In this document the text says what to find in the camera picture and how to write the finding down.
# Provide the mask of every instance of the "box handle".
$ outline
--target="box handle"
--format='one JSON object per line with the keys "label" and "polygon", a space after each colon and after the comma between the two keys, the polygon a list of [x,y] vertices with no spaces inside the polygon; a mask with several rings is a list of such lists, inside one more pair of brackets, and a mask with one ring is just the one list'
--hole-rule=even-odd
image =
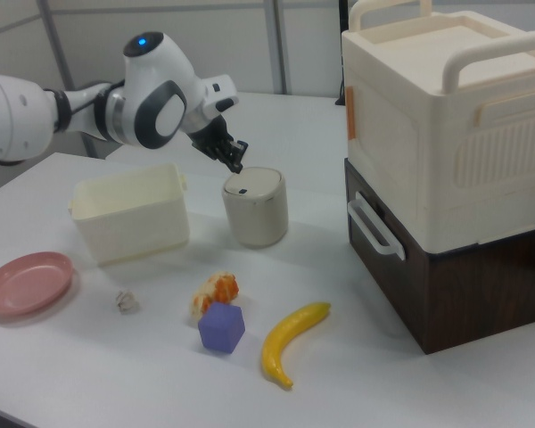
{"label": "box handle", "polygon": [[495,127],[505,121],[525,119],[530,114],[535,117],[535,92],[483,104],[474,123],[477,127]]}
{"label": "box handle", "polygon": [[[349,31],[361,30],[360,20],[362,16],[371,11],[377,11],[386,7],[396,6],[398,4],[413,3],[417,0],[358,0],[350,10],[349,14]],[[420,15],[432,15],[432,0],[420,1]]]}
{"label": "box handle", "polygon": [[480,62],[535,51],[535,31],[520,36],[504,36],[476,46],[462,49],[452,54],[442,74],[442,92],[456,92],[459,85],[460,71],[473,62]]}
{"label": "box handle", "polygon": [[[360,193],[357,193],[357,199],[347,204],[347,211],[366,239],[373,245],[376,252],[382,255],[396,254],[401,260],[406,258],[404,248],[402,248],[400,241],[396,239],[396,236],[392,234],[384,222],[376,215],[373,207],[365,201],[365,198]],[[382,245],[378,242],[366,226],[365,221],[359,216],[359,212],[372,223],[376,230],[383,236],[384,240],[389,243],[388,245]]]}

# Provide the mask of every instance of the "white plastic basket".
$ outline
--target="white plastic basket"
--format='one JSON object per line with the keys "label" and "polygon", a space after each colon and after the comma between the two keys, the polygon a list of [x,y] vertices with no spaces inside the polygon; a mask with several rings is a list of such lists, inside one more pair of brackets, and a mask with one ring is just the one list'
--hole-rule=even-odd
{"label": "white plastic basket", "polygon": [[423,250],[535,228],[535,32],[474,12],[343,33],[349,160]]}
{"label": "white plastic basket", "polygon": [[78,183],[71,218],[92,257],[104,264],[188,241],[185,179],[174,164]]}

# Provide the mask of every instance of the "wall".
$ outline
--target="wall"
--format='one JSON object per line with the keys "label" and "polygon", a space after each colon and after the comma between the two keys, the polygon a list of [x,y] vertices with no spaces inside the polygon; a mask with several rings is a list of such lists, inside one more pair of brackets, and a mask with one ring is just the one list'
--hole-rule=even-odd
{"label": "wall", "polygon": [[[238,90],[337,97],[341,37],[336,0],[0,0],[0,73],[72,89],[124,76],[123,46],[135,35],[167,33],[202,78],[229,74]],[[535,29],[535,1],[434,0],[434,11],[474,10]],[[413,16],[402,5],[367,25]],[[104,158],[116,144],[86,140]],[[56,136],[49,152],[87,155],[78,135]],[[0,185],[39,160],[0,167]]]}

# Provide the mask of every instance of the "brown wooden drawer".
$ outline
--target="brown wooden drawer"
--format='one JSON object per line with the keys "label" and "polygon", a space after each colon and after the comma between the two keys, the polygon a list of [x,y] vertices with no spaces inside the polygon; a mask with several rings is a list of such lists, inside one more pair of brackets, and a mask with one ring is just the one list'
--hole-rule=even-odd
{"label": "brown wooden drawer", "polygon": [[345,177],[347,202],[360,193],[402,246],[404,259],[380,254],[349,216],[351,245],[425,353],[535,321],[535,231],[429,254],[348,160]]}

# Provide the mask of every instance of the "white table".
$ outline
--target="white table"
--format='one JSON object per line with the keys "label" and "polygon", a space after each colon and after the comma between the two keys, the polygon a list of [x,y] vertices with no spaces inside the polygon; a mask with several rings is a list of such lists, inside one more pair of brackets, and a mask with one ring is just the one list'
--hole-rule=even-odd
{"label": "white table", "polygon": [[[258,112],[275,111],[254,118],[242,104],[226,115],[230,132],[251,144],[245,164],[265,161],[288,177],[290,230],[264,250],[234,241],[220,196],[227,169],[201,163],[194,149],[174,151],[188,182],[190,243],[109,267],[95,266],[70,220],[73,186],[162,156],[127,164],[122,149],[110,161],[55,154],[0,189],[0,266],[60,251],[77,272],[51,308],[0,319],[0,413],[40,428],[535,427],[535,324],[425,356],[350,248],[339,185],[343,116],[326,116],[342,108],[330,99],[247,100]],[[308,122],[311,131],[302,131]],[[289,146],[269,141],[283,134],[294,135]],[[301,161],[271,153],[306,147],[313,150]],[[235,304],[246,324],[231,355],[202,347],[187,310],[195,289],[220,269],[237,276]],[[118,312],[114,299],[125,289],[140,300],[139,312]],[[283,391],[260,372],[261,343],[280,318],[313,300],[330,301],[332,312],[285,351],[295,385]]]}

